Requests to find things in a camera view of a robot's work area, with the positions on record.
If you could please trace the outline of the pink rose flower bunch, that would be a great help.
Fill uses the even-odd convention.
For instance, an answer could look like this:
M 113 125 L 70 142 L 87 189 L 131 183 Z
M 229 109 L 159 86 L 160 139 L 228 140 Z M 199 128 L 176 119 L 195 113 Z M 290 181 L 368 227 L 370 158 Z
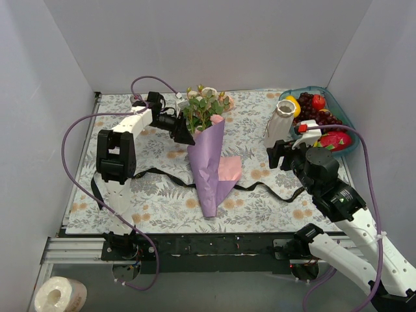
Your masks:
M 214 125 L 214 117 L 221 116 L 234 107 L 234 100 L 229 94 L 202 84 L 195 90 L 187 88 L 186 96 L 186 101 L 179 104 L 179 108 L 192 135 Z

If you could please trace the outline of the purple wrapping paper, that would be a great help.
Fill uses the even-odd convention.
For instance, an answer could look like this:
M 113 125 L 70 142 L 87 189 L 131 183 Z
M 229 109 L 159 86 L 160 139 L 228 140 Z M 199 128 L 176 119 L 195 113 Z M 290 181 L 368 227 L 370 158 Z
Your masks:
M 220 181 L 218 165 L 224 138 L 225 119 L 214 117 L 214 125 L 195 136 L 195 145 L 187 148 L 203 216 L 214 218 L 217 207 L 238 181 Z

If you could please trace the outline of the black printed ribbon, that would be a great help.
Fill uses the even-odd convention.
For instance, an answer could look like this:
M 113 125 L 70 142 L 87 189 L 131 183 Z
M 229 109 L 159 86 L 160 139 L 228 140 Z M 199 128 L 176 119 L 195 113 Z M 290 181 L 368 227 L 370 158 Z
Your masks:
M 180 187 L 185 187 L 185 188 L 188 188 L 188 189 L 189 188 L 190 189 L 196 189 L 196 185 L 194 183 L 186 184 L 180 178 L 175 177 L 172 174 L 168 174 L 167 172 L 163 172 L 162 170 L 157 169 L 157 168 L 150 168 L 148 170 L 144 170 L 142 172 L 139 172 L 139 173 L 137 173 L 133 176 L 133 179 L 140 179 L 140 178 L 144 177 L 147 173 L 157 174 L 157 175 L 164 175 L 171 182 L 173 182 L 175 185 L 178 185 Z M 295 192 L 293 193 L 293 195 L 290 198 L 284 199 L 284 198 L 280 197 L 276 192 L 274 192 L 269 186 L 267 186 L 263 182 L 256 182 L 253 185 L 250 185 L 249 187 L 243 187 L 243 186 L 240 186 L 240 185 L 235 185 L 233 188 L 235 190 L 241 190 L 241 191 L 249 192 L 249 191 L 254 191 L 257 186 L 265 187 L 266 190 L 269 192 L 269 194 L 272 195 L 273 197 L 275 197 L 275 199 L 277 199 L 279 201 L 282 201 L 282 202 L 286 202 L 286 203 L 292 203 L 295 199 L 297 199 L 297 197 L 299 197 L 299 195 L 301 195 L 301 193 L 303 193 L 305 191 L 304 187 L 300 187 L 300 188 L 295 190 Z M 96 180 L 95 180 L 94 177 L 90 181 L 90 187 L 91 187 L 91 190 L 92 190 L 93 200 L 97 203 L 99 210 L 102 210 L 102 208 L 103 208 L 102 203 L 104 202 L 104 199 L 103 199 L 103 196 L 100 193 L 100 190 L 98 188 L 98 185 L 97 185 Z

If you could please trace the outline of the pink wrapping paper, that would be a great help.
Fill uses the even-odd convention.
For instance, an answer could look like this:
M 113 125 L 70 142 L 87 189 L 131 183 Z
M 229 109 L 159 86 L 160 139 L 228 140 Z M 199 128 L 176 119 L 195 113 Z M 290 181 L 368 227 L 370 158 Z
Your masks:
M 240 156 L 221 157 L 218 165 L 220 181 L 238 181 L 242 176 L 242 162 Z

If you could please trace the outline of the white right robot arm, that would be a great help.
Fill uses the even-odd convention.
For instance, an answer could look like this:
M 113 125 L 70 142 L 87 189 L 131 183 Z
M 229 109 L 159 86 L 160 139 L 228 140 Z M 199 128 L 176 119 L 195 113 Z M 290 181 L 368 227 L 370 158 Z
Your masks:
M 314 224 L 294 234 L 294 250 L 301 258 L 324 260 L 366 295 L 377 311 L 415 310 L 415 267 L 395 248 L 365 201 L 339 178 L 339 163 L 325 148 L 279 140 L 267 148 L 269 167 L 292 171 L 316 208 L 343 231 L 362 253 L 353 254 Z

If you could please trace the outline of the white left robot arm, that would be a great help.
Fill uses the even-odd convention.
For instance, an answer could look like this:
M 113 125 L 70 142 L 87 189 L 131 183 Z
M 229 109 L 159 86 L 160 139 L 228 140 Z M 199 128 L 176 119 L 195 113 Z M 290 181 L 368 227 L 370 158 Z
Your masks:
M 178 107 L 168 114 L 165 98 L 149 92 L 144 101 L 131 96 L 132 115 L 125 117 L 110 130 L 101 130 L 97 138 L 96 170 L 105 183 L 112 209 L 111 225 L 106 241 L 122 259 L 133 259 L 138 252 L 134 222 L 130 212 L 130 184 L 135 176 L 137 159 L 135 140 L 147 127 L 168 131 L 176 143 L 195 145 L 187 129 L 185 117 Z

